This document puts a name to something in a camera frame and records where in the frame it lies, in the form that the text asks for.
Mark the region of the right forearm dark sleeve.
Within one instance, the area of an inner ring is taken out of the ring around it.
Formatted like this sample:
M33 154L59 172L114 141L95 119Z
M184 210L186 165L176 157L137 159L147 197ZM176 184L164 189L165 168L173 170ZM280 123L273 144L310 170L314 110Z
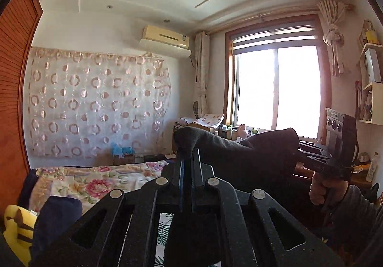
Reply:
M353 256L355 265L382 263L382 207L375 207L351 185L331 219L335 238Z

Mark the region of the right hand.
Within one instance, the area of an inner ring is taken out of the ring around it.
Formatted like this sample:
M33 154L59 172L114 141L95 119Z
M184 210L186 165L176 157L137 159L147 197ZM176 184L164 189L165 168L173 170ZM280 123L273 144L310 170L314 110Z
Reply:
M334 206L344 198L348 187L347 181L325 178L320 173L314 172L309 197L314 205L328 203L329 206Z

